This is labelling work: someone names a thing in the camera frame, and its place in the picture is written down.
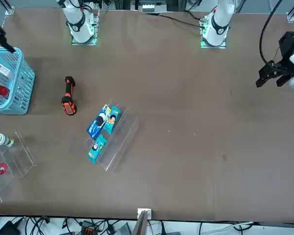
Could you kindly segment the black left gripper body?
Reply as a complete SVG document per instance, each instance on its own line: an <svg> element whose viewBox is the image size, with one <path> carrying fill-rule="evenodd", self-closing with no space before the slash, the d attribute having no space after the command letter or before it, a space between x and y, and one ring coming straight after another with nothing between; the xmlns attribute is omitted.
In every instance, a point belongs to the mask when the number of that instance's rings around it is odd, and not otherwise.
<svg viewBox="0 0 294 235"><path fill-rule="evenodd" d="M290 56L294 52L294 31L287 31L279 40L280 52L282 59L275 63L269 63L273 67L271 71L274 74L294 73L294 64L290 61Z"/></svg>

